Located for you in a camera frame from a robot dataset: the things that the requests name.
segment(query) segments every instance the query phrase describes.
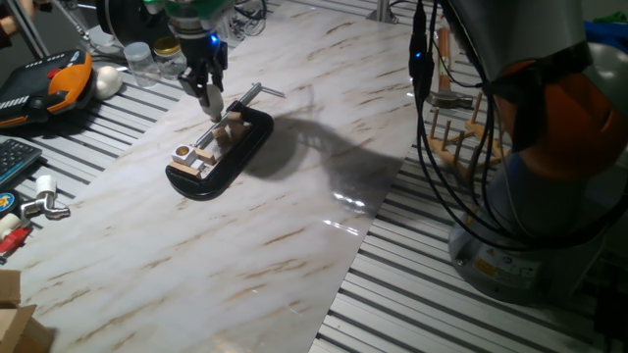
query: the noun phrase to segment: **keyboard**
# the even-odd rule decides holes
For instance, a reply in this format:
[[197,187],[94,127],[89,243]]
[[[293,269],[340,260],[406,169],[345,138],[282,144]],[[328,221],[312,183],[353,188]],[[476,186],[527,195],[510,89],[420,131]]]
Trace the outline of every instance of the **keyboard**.
[[0,188],[19,176],[41,156],[41,150],[10,138],[0,144]]

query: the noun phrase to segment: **small wooden piece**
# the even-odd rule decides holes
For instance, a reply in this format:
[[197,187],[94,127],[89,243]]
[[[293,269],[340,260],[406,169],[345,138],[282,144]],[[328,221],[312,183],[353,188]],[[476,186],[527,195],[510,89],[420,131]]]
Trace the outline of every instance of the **small wooden piece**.
[[214,135],[214,139],[216,140],[216,143],[220,147],[227,147],[232,142],[232,140],[229,138],[229,134],[227,133],[224,127],[214,128],[212,130],[212,134]]
[[182,172],[184,172],[186,174],[189,174],[189,175],[191,175],[193,177],[200,178],[200,171],[196,170],[194,168],[188,167],[186,165],[183,165],[183,164],[177,163],[177,162],[170,162],[169,166],[172,167],[172,168],[176,168],[176,169],[178,169],[178,170],[180,170],[180,171],[182,171]]
[[230,131],[232,134],[232,142],[234,144],[239,143],[248,133],[248,127],[240,124],[234,124],[230,126]]
[[471,124],[475,124],[476,118],[478,118],[478,112],[480,111],[480,103],[482,103],[482,90],[478,93],[478,99],[475,101],[475,108],[473,109],[473,116],[471,116]]
[[449,127],[451,126],[451,119],[447,119],[447,124],[445,125],[445,134],[443,135],[443,147],[441,147],[441,151],[445,151],[447,147],[447,136],[449,135]]
[[451,65],[451,55],[449,54],[449,29],[447,27],[442,27],[438,29],[439,33],[439,49],[441,49],[441,55],[443,56],[443,61],[438,60],[440,72],[439,72],[439,90],[442,89],[451,89],[451,82],[449,81],[449,75],[447,74],[446,69],[443,67],[443,63],[445,63],[447,69],[449,69]]
[[213,166],[216,164],[216,157],[214,156],[213,153],[202,150],[198,147],[194,148],[194,151],[196,152],[196,155],[198,156],[199,160],[207,163],[210,166]]
[[464,131],[460,132],[458,136],[458,144],[455,146],[455,152],[453,153],[453,163],[458,163],[458,157],[460,157],[460,148],[462,148],[462,141],[464,141]]
[[244,125],[244,120],[242,119],[242,113],[229,112],[229,114],[227,115],[227,125],[229,127],[233,127],[234,125]]
[[436,131],[436,120],[439,118],[439,111],[441,108],[436,107],[434,110],[434,118],[432,119],[432,129],[430,130],[430,138],[434,138],[434,131]]

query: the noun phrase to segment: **metal rod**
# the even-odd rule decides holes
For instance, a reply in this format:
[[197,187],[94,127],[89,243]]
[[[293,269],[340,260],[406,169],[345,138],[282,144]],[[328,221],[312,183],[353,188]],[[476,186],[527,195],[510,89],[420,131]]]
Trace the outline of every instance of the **metal rod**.
[[272,94],[272,95],[280,97],[280,98],[286,98],[286,94],[285,93],[280,92],[280,91],[275,90],[275,89],[271,89],[271,88],[265,87],[265,86],[262,86],[262,92],[268,93],[268,94]]
[[471,117],[471,124],[475,124],[475,119],[478,118],[478,112],[480,111],[480,103],[482,102],[482,90],[478,93],[478,99],[475,103],[475,109],[473,110],[473,116]]
[[[238,100],[242,105],[247,106],[258,94],[262,91],[262,83],[254,83],[253,87],[248,90],[248,92],[244,93],[244,95]],[[220,121],[213,124],[202,136],[194,143],[194,147],[205,148],[206,144],[211,142],[212,139],[212,130],[216,128],[224,119],[227,118],[231,110],[226,110],[225,114],[221,117]]]
[[18,0],[6,0],[6,9],[16,22],[20,34],[24,38],[30,53],[36,60],[41,60],[47,56],[50,56],[50,52],[43,44],[39,32],[35,25],[30,20],[30,17],[26,13],[26,10]]
[[460,133],[458,136],[458,144],[455,146],[455,152],[453,153],[453,163],[456,164],[458,162],[458,157],[460,157],[460,148],[462,148],[462,141],[464,140],[464,131]]
[[439,112],[441,108],[436,107],[434,111],[434,118],[432,119],[432,129],[430,130],[430,138],[434,138],[434,132],[436,131],[436,120],[439,118]]
[[451,126],[451,119],[447,119],[447,124],[445,125],[445,135],[443,136],[443,147],[441,147],[441,151],[445,151],[445,147],[447,147],[447,136],[449,135],[450,126]]

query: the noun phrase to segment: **clear plastic cup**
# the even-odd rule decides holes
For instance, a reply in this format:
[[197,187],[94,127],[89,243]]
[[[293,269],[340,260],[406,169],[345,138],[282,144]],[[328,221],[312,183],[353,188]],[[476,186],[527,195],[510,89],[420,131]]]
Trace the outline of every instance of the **clear plastic cup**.
[[143,88],[151,87],[159,81],[159,68],[153,60],[150,47],[146,43],[136,42],[127,45],[125,57],[129,62],[129,68],[135,76],[137,85]]

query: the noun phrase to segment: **white ball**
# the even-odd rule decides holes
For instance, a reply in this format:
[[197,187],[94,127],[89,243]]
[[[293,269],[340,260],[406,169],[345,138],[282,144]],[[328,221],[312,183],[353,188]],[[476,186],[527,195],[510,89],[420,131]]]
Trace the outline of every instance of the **white ball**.
[[96,73],[97,99],[103,100],[116,94],[122,87],[122,75],[112,67],[102,67]]

